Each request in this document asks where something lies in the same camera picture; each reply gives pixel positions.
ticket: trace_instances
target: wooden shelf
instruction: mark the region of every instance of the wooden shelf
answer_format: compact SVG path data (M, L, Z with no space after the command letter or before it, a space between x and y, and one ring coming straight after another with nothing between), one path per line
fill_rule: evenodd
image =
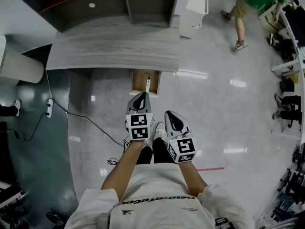
M47 0L47 1L43 4L42 10L40 11L40 13L41 13L41 12L44 12L44 11L46 11L46 10L48 10L48 9L50 9L50 8L52 8L52 7L54 7L54 6L56 6L56 5L59 5L59 4L63 3L63 2L66 2L66 1L68 1L68 0Z
M41 15L49 16L51 21L60 21L62 27L59 31L64 31L95 18L128 15L128 11L125 0L68 0L45 10Z

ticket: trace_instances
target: white cabinet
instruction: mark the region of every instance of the white cabinet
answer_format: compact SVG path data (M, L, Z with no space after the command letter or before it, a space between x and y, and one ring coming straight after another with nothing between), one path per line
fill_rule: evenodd
M180 14L180 35L192 38L208 13L209 0L188 0L186 9Z

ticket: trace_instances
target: wooden desk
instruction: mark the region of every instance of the wooden desk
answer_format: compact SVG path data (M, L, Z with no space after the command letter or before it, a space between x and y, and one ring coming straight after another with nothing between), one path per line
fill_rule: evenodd
M47 70L129 68L177 72L179 16L170 28L130 24L125 16L95 19L58 33Z

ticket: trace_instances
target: shoe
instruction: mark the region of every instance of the shoe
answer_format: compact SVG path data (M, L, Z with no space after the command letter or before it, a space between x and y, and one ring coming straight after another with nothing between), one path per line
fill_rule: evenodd
M162 138L162 140L166 142L167 134L166 134L166 130L165 130L165 125L163 123L159 123L157 125L153 140L156 140L159 137Z
M150 139L145 140L145 146L150 147L151 149L153 148L153 142Z
M272 115L272 119L281 118L281 112L278 110Z
M226 23L229 23L231 19L228 18L228 12L221 10L221 15L223 16L223 19Z
M270 41L269 41L269 44L270 44L270 45L273 44L273 34L272 34L272 33L270 34Z
M276 101L277 107L282 108L282 99L280 98L280 96L278 94L275 94L274 99Z
M232 49L232 51L237 52L247 46L248 46L248 44L246 44L243 40L241 42L236 41L235 47Z
M15 106L18 109L18 112L17 112L16 116L19 116L20 108L21 108L21 100L17 99L15 101L11 101L10 105Z

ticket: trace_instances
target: hand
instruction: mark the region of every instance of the hand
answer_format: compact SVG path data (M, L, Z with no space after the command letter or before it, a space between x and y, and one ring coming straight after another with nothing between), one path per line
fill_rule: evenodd
M273 16L273 20L274 20L275 23L278 23L278 15L275 14L275 15Z
M138 148L138 149L143 149L144 147L146 147L146 142L145 140L140 140L140 141L132 141L130 143L129 148Z

